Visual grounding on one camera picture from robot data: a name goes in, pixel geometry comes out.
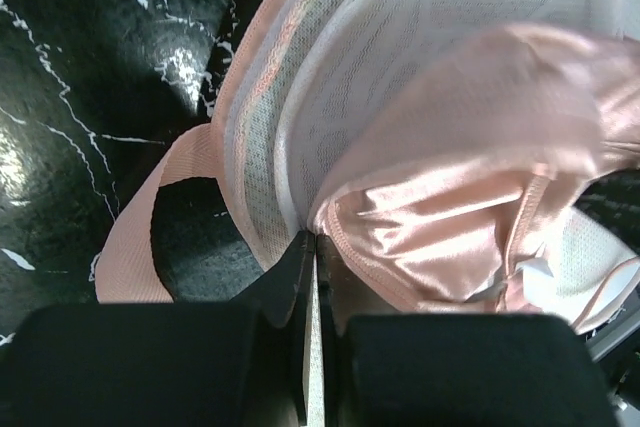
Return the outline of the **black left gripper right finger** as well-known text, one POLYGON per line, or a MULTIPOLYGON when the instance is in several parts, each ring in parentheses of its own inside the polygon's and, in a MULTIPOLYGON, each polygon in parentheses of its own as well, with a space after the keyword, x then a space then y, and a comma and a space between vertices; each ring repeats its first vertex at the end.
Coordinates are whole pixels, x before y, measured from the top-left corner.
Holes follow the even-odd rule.
POLYGON ((607 386, 561 319, 536 314, 352 313, 366 294, 316 240, 329 426, 613 426, 607 386))

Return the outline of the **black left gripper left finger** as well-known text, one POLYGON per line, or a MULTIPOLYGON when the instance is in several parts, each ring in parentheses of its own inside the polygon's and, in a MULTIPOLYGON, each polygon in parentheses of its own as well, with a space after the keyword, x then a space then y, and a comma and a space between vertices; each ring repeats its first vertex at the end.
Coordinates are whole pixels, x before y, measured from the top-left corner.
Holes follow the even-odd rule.
POLYGON ((5 426, 302 426, 315 239, 226 302, 62 305, 1 364, 5 426))

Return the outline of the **pink satin bra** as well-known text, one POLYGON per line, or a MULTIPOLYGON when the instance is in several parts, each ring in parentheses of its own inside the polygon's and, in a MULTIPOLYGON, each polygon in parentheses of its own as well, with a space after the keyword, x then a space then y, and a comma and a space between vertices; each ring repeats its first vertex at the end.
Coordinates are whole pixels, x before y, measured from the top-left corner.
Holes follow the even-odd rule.
POLYGON ((404 312, 500 312, 595 180, 639 164, 639 45, 537 24, 467 38, 401 89, 308 225, 404 312))

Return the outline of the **pink mesh bra laundry bag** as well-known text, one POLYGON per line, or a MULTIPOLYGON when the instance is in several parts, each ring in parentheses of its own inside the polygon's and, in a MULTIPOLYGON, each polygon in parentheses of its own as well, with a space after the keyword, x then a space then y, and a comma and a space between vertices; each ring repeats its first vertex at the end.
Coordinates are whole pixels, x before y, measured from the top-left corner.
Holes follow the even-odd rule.
MULTIPOLYGON (((120 216, 97 276, 102 301, 166 300, 152 272, 151 209, 158 190, 217 177, 258 261, 272 265, 350 145, 412 77, 474 35, 511 24, 636 40, 637 0, 281 0, 255 23, 263 49, 239 61, 208 126, 180 137, 120 216)), ((500 312, 521 303, 574 329, 603 319, 633 287, 635 262, 616 265, 576 251, 571 207, 534 257, 519 261, 500 312)))

